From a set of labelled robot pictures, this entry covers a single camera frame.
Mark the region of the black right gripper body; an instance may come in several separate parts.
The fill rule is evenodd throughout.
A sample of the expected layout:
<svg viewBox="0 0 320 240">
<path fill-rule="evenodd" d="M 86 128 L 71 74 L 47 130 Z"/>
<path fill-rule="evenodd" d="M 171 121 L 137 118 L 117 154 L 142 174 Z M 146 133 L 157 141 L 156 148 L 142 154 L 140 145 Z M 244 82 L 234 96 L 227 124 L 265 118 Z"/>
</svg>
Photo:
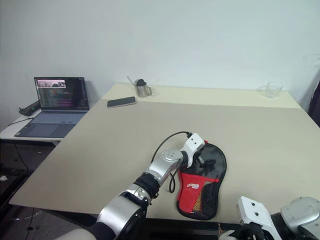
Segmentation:
<svg viewBox="0 0 320 240">
<path fill-rule="evenodd" d="M 264 240 L 265 239 L 265 234 L 262 229 L 262 226 L 254 222 L 244 224 L 241 227 L 240 235 L 242 240 Z"/>
</svg>

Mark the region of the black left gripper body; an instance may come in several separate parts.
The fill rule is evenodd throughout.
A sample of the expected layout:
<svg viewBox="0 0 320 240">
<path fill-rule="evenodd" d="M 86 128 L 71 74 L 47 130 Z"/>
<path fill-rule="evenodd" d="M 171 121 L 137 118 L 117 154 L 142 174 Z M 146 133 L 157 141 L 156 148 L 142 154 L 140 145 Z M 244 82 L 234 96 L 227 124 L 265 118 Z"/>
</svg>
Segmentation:
<svg viewBox="0 0 320 240">
<path fill-rule="evenodd" d="M 197 161 L 200 166 L 208 164 L 208 148 L 206 145 L 193 155 L 193 160 Z"/>
</svg>

